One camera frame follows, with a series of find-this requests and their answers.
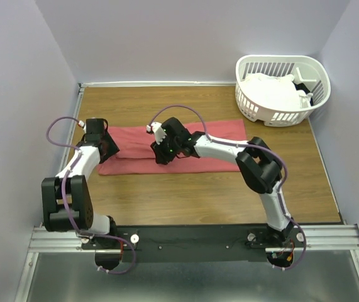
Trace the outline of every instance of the pink towel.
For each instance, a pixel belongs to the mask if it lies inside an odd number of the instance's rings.
[[[229,140],[246,140],[243,120],[210,121],[206,123],[209,133],[215,137]],[[185,124],[192,133],[203,131],[201,123]],[[146,127],[109,127],[108,132],[120,151],[98,165],[101,175],[119,174],[162,174],[162,173],[202,173],[239,171],[237,165],[218,159],[187,157],[174,159],[168,165],[155,163],[150,145],[154,135],[146,133]]]

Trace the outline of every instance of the gray floor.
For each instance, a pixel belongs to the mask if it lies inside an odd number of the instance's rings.
[[[91,254],[43,254],[28,301],[359,302],[359,282],[349,251],[308,252],[286,272],[205,262],[138,264],[123,276],[97,272]]]

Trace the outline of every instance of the white cloth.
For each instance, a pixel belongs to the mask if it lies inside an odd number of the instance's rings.
[[[294,111],[310,107],[312,94],[296,90],[292,74],[270,77],[265,74],[248,74],[240,87],[247,98],[257,105],[273,110]]]

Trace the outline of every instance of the wooden tabletop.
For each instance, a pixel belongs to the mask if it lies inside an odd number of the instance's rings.
[[[252,123],[240,113],[233,86],[88,87],[79,119],[98,117],[113,126],[145,126],[158,110],[178,103],[198,110],[206,121],[243,118],[248,138],[264,139],[289,167],[283,190],[292,216],[300,222],[340,221],[308,121],[285,128]],[[182,108],[167,110],[157,121],[171,116],[183,123],[198,121]],[[81,136],[76,129],[73,142]],[[266,220],[258,194],[246,186],[239,172],[100,176],[94,171],[88,185],[95,211],[111,215],[119,225]]]

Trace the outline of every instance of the laundry basket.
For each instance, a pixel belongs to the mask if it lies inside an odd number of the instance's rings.
[[[293,111],[279,111],[259,105],[242,91],[240,82],[256,73],[283,77],[294,75],[296,84],[304,83],[313,93],[313,106]],[[329,77],[317,60],[304,55],[245,55],[236,63],[236,103],[249,120],[262,120],[266,126],[284,127],[299,124],[329,99]]]

